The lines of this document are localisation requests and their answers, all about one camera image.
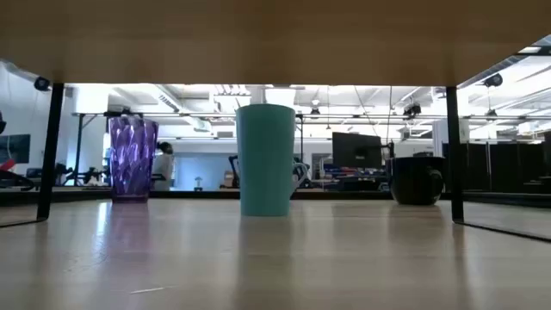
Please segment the purple faceted plastic tumbler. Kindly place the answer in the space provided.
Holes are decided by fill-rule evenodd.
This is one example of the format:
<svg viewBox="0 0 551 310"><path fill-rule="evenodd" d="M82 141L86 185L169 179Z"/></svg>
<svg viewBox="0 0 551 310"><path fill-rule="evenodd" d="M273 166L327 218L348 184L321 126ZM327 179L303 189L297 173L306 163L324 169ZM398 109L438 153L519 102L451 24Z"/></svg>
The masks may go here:
<svg viewBox="0 0 551 310"><path fill-rule="evenodd" d="M158 140L155 121L128 115L108 122L110 177L114 202L146 202Z"/></svg>

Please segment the black ceramic mug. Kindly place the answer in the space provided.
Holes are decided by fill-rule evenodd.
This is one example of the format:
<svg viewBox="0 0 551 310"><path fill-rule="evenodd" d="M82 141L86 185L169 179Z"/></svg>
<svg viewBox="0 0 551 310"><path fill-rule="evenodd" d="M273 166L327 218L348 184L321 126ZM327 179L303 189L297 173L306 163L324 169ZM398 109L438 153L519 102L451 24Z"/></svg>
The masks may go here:
<svg viewBox="0 0 551 310"><path fill-rule="evenodd" d="M443 192L444 158L403 157L386 161L388 185L401 205L434 205Z"/></svg>

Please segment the black computer monitor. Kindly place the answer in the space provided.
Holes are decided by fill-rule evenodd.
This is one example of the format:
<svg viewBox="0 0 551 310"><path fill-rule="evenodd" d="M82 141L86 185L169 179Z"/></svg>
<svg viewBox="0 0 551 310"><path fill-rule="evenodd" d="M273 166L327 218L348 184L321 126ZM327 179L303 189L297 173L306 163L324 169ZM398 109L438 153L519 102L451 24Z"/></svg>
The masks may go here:
<svg viewBox="0 0 551 310"><path fill-rule="evenodd" d="M357 133L334 132L332 162L339 167L378 169L382 167L381 138Z"/></svg>

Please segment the dark partition panels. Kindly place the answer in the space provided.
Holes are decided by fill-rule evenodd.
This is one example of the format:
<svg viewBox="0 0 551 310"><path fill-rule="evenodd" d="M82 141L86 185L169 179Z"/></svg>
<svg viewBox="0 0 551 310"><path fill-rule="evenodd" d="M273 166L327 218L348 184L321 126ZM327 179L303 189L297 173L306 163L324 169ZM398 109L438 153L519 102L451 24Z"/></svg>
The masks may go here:
<svg viewBox="0 0 551 310"><path fill-rule="evenodd" d="M542 144L462 144L465 191L551 194L551 151Z"/></svg>

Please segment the black metal shelf leg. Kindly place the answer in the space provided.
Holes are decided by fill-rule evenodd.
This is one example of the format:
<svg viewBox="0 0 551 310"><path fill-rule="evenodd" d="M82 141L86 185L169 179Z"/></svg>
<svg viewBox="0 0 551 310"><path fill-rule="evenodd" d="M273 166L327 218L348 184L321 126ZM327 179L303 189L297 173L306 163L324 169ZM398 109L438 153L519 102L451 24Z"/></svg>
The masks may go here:
<svg viewBox="0 0 551 310"><path fill-rule="evenodd" d="M40 192L38 195L37 212L34 220L25 220L0 224L0 228L22 226L46 221L50 215L51 201L53 197L55 159L59 138L59 123L62 112L65 84L54 83L51 94L50 109L46 131L44 148L43 171L41 176Z"/></svg>
<svg viewBox="0 0 551 310"><path fill-rule="evenodd" d="M551 244L551 238L535 235L531 233L506 230L496 226L480 225L472 222L466 222L464 219L463 208L463 189L462 189L462 161L461 155L461 138L459 127L459 115L457 107L457 87L446 87L446 103L447 103L447 125L449 136L449 175L451 177L451 213L452 220L455 224L478 228L495 233L503 233L523 239L530 239Z"/></svg>

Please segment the dark wall picture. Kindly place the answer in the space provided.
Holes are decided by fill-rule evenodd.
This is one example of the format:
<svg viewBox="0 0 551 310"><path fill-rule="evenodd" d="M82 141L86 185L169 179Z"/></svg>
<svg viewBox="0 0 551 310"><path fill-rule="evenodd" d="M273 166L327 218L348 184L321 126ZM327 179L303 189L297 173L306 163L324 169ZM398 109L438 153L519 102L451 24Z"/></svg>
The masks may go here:
<svg viewBox="0 0 551 310"><path fill-rule="evenodd" d="M17 164L28 164L30 157L29 134L0 136L0 164L13 159Z"/></svg>

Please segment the person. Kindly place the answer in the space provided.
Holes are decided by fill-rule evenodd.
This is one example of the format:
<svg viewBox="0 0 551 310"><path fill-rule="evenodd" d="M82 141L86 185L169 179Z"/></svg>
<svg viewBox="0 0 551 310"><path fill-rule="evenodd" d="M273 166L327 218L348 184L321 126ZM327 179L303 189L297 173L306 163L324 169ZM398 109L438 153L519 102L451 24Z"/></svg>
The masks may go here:
<svg viewBox="0 0 551 310"><path fill-rule="evenodd" d="M157 148L161 151L153 161L152 175L161 176L153 183L156 191L169 191L172 184L172 172L174 166L174 152L171 143L160 142Z"/></svg>

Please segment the teal plastic cup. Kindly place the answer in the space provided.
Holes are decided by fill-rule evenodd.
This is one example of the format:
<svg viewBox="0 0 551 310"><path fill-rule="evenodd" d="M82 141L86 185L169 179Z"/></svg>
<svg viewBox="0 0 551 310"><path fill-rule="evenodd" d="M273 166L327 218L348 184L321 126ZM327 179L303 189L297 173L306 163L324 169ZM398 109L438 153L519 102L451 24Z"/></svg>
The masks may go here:
<svg viewBox="0 0 551 310"><path fill-rule="evenodd" d="M248 105L237 110L236 129L241 214L288 215L294 192L294 110Z"/></svg>

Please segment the black metal rig frame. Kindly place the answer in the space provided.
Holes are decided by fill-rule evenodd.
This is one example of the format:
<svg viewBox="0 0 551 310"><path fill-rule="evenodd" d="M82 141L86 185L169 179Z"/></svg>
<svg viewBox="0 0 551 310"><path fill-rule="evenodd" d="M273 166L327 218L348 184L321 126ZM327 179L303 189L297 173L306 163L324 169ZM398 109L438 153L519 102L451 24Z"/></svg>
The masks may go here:
<svg viewBox="0 0 551 310"><path fill-rule="evenodd" d="M105 112L88 112L88 113L73 113L73 116L76 116L78 118L78 124L77 124L77 146L76 146L76 153L75 153L75 164L73 168L73 172L71 173L70 177L67 177L67 180L73 181L73 185L75 187L80 186L80 180L84 179L84 173L81 173L79 171L80 168L80 158L81 158L81 149L82 149L82 140L83 140L83 130L84 128L92 122L96 117L101 116L106 119L108 127L108 120L114 117L119 117L123 115L134 115L138 116L139 118L144 118L143 112L133 112L130 109L124 108L122 111L105 111Z"/></svg>
<svg viewBox="0 0 551 310"><path fill-rule="evenodd" d="M304 115L297 114L296 118L300 121L300 125L298 126L300 130L300 161L304 163Z"/></svg>

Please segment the wooden shelf board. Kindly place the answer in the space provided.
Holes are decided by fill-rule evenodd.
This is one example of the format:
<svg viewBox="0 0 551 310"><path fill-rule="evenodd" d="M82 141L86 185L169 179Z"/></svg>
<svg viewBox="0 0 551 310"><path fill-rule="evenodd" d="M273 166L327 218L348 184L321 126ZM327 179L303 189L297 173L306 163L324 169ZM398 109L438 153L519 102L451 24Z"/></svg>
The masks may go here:
<svg viewBox="0 0 551 310"><path fill-rule="evenodd" d="M551 0L0 0L0 59L70 83L456 85Z"/></svg>

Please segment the black background robot arms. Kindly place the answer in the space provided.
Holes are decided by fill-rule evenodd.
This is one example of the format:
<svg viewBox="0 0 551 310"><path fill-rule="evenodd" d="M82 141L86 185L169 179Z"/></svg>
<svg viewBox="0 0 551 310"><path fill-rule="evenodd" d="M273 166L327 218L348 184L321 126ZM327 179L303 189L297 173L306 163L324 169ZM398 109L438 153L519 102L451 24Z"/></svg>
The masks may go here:
<svg viewBox="0 0 551 310"><path fill-rule="evenodd" d="M73 182L74 186L107 186L103 178L110 176L109 170L90 167L85 172L78 172L62 163L55 165L54 172L56 186L66 186L68 182Z"/></svg>

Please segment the blue storage bins rack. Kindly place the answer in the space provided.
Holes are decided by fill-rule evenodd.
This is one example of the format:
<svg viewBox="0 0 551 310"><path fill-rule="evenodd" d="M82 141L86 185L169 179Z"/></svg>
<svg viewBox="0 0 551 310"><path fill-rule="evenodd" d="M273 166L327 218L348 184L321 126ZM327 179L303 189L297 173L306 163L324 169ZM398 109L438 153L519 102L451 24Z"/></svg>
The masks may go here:
<svg viewBox="0 0 551 310"><path fill-rule="evenodd" d="M339 167L334 164L323 164L323 172L325 177L330 177L332 179L342 177L373 178L386 176L386 172L383 169Z"/></svg>

